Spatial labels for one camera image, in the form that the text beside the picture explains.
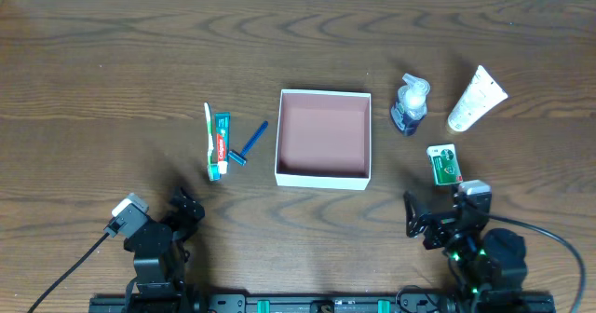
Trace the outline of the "green white toothbrush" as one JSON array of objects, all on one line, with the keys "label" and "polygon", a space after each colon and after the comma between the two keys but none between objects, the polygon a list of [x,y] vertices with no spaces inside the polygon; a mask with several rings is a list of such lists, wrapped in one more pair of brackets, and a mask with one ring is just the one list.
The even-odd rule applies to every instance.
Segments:
[{"label": "green white toothbrush", "polygon": [[215,181],[218,181],[221,179],[221,173],[220,173],[218,165],[212,161],[212,155],[213,155],[215,146],[214,146],[213,134],[212,134],[211,110],[210,110],[210,105],[207,102],[204,103],[204,112],[205,112],[205,118],[206,118],[207,139],[208,139],[207,173],[208,173],[209,179],[212,182],[215,182]]}]

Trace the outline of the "Colgate toothpaste tube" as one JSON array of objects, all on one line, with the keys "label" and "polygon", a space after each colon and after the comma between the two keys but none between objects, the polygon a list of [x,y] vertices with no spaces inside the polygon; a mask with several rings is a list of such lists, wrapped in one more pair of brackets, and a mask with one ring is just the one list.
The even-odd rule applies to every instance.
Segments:
[{"label": "Colgate toothpaste tube", "polygon": [[215,114],[217,165],[221,175],[228,172],[229,129],[231,116],[229,112]]}]

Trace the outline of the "clear soap pump bottle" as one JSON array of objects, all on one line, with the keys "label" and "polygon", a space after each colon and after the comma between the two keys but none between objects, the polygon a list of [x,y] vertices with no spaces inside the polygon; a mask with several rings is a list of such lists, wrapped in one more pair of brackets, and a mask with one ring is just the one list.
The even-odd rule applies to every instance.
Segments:
[{"label": "clear soap pump bottle", "polygon": [[412,136],[427,115],[426,99],[430,85],[425,79],[410,74],[405,74],[402,80],[405,84],[397,91],[390,116],[402,135]]}]

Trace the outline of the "white cream tube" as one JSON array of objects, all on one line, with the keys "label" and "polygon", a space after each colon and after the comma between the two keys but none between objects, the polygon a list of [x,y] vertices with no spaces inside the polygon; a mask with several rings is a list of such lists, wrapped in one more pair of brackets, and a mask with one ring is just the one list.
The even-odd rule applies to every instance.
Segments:
[{"label": "white cream tube", "polygon": [[464,132],[491,109],[508,98],[508,94],[479,65],[467,88],[447,118],[447,126],[455,132]]}]

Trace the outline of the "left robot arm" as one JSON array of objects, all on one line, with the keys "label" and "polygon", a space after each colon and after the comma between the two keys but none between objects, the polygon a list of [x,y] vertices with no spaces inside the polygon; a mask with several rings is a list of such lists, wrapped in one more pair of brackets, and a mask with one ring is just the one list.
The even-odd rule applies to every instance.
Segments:
[{"label": "left robot arm", "polygon": [[147,220],[124,248],[134,253],[136,277],[125,292],[125,312],[191,312],[192,293],[185,282],[188,253],[183,248],[187,222],[172,211]]}]

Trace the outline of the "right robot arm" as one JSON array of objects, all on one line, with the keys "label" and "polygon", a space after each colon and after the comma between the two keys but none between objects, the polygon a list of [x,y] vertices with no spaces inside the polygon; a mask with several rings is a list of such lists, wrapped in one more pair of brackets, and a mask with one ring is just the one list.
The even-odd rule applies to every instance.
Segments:
[{"label": "right robot arm", "polygon": [[471,181],[454,188],[454,206],[433,212],[413,193],[403,195],[406,234],[423,235],[428,250],[441,250],[454,273],[448,293],[417,286],[394,295],[192,294],[190,312],[530,312],[533,298],[522,290],[528,267],[523,237],[505,228],[487,230],[490,187]]}]

